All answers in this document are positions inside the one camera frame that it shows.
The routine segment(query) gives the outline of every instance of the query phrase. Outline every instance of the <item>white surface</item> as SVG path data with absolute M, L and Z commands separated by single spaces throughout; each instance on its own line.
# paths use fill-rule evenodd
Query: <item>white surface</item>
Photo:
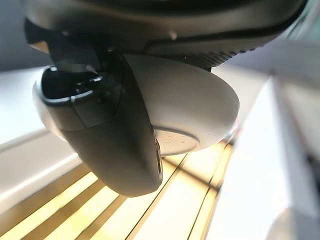
M 242 125 L 269 75 L 227 63 L 213 67 L 211 72 L 229 84 L 238 96 L 240 108 L 236 122 Z
M 126 59 L 154 128 L 198 139 L 194 151 L 221 141 L 229 133 L 238 115 L 239 100 L 224 80 L 177 61 L 136 55 L 126 55 Z M 172 147 L 171 153 L 182 153 L 180 150 Z
M 0 74 L 0 147 L 44 128 L 32 100 L 32 87 L 42 68 Z
M 32 101 L 41 68 L 0 74 L 0 214 L 81 163 L 49 133 Z
M 208 240 L 264 240 L 291 203 L 271 88 L 252 108 L 227 168 Z
M 308 153 L 320 160 L 320 88 L 296 85 L 287 77 L 279 81 Z
M 304 151 L 287 124 L 268 81 L 242 126 L 208 240 L 265 240 L 288 209 L 291 214 L 286 214 L 285 224 L 273 228 L 277 238 L 268 239 L 316 239 L 307 237 L 314 236 L 318 227 L 316 189 Z M 299 222 L 299 214 L 312 220 L 312 229 L 303 226 L 306 221 Z

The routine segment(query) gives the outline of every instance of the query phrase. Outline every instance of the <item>grey plastic housing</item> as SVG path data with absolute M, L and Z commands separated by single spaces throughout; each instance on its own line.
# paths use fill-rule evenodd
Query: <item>grey plastic housing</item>
M 50 86 L 46 81 L 55 79 L 49 76 L 55 74 L 50 68 L 34 90 L 63 138 L 92 172 L 115 192 L 136 197 L 158 189 L 162 163 L 139 87 L 131 69 L 122 63 L 123 75 L 108 74 L 81 94 L 54 98 L 59 94 L 46 89 Z M 122 81 L 120 86 L 115 79 Z M 102 92 L 107 99 L 101 99 Z

